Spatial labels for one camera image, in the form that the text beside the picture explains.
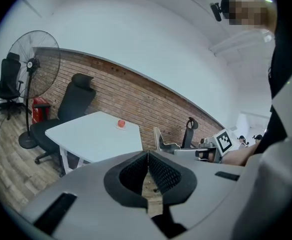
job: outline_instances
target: white ceiling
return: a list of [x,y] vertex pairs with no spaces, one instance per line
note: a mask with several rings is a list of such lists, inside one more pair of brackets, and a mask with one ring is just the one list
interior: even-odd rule
[[210,3],[221,0],[149,0],[178,14],[209,41],[209,49],[222,57],[238,82],[239,92],[270,96],[268,68],[275,42],[265,42],[269,32],[247,31],[242,26],[217,22]]

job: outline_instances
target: white desk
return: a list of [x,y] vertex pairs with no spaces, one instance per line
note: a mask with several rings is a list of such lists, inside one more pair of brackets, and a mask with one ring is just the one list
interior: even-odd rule
[[99,111],[50,128],[45,134],[59,145],[69,173],[67,151],[79,157],[78,168],[84,161],[94,163],[142,150],[139,126],[126,121],[124,129],[119,129],[118,120]]

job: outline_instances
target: fan base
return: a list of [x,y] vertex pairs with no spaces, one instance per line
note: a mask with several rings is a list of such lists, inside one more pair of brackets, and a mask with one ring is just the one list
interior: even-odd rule
[[35,140],[31,136],[28,136],[26,131],[19,136],[18,143],[22,148],[27,150],[33,149],[34,147],[37,146]]

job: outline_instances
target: black slot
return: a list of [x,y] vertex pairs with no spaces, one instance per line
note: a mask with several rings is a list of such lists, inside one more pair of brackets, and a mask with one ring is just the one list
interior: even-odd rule
[[59,198],[38,218],[34,226],[51,235],[62,218],[76,200],[76,196],[63,193]]
[[228,179],[228,180],[232,180],[232,181],[237,181],[240,177],[240,175],[236,175],[236,174],[232,174],[232,173],[228,173],[228,172],[224,172],[224,171],[219,171],[216,172],[215,174],[216,176]]

